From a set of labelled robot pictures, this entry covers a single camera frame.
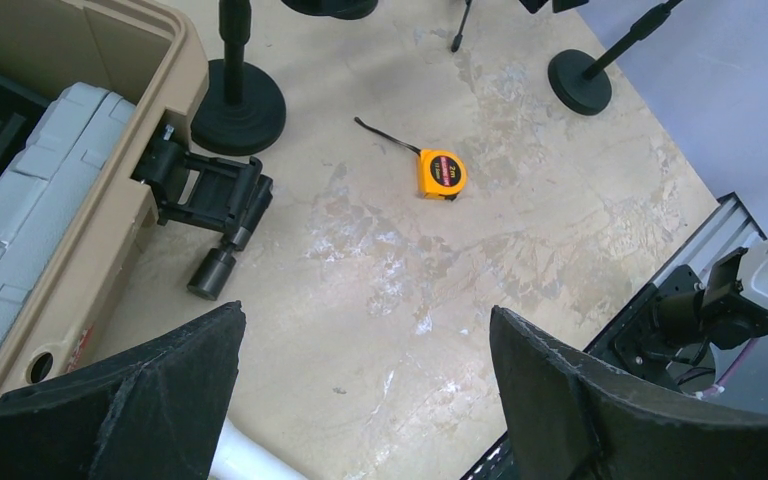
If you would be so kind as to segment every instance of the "tape measure label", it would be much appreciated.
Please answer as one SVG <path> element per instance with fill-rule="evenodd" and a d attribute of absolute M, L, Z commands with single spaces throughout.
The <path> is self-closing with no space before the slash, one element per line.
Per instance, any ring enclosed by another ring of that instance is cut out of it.
<path fill-rule="evenodd" d="M 461 169 L 454 160 L 440 155 L 431 161 L 431 176 L 444 187 L 454 187 L 461 182 Z"/>

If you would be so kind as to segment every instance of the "white tube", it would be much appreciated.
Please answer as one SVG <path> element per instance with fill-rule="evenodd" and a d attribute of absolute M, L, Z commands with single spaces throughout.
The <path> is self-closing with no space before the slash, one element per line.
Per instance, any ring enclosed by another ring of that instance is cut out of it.
<path fill-rule="evenodd" d="M 219 480 L 306 480 L 243 435 L 227 418 L 222 424 L 210 475 Z"/>

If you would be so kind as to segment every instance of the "yellow tape measure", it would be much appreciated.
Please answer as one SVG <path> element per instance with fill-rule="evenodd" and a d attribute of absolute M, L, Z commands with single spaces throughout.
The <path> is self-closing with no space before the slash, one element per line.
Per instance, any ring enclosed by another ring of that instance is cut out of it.
<path fill-rule="evenodd" d="M 425 198 L 454 201 L 466 186 L 466 167 L 454 153 L 419 149 L 370 127 L 358 117 L 355 117 L 355 122 L 370 132 L 377 133 L 419 155 L 417 161 L 419 191 Z"/>

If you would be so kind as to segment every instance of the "table surface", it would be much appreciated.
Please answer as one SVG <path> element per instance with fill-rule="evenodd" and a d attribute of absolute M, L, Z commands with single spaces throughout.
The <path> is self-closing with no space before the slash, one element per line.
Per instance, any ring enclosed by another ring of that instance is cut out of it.
<path fill-rule="evenodd" d="M 216 2 L 170 3 L 219 57 Z M 220 299 L 248 315 L 229 417 L 313 479 L 458 478 L 505 430 L 493 305 L 584 347 L 715 200 L 615 67 L 601 115 L 556 99 L 552 56 L 603 51 L 575 12 L 477 2 L 453 55 L 463 2 L 389 0 L 356 22 L 252 3 L 247 60 L 289 113 L 258 155 L 275 199 Z M 418 198 L 413 154 L 356 115 L 457 152 L 461 197 Z M 219 305 L 185 290 L 216 239 L 158 227 L 96 357 Z"/>

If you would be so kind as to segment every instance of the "plastic bin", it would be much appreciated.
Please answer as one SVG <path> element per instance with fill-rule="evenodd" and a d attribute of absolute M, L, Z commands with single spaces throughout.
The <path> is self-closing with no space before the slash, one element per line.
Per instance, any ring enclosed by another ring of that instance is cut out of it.
<path fill-rule="evenodd" d="M 50 99 L 85 82 L 137 106 L 1 345 L 1 396 L 91 358 L 157 221 L 131 174 L 161 123 L 189 144 L 207 60 L 190 20 L 148 0 L 0 0 L 0 74 Z"/>

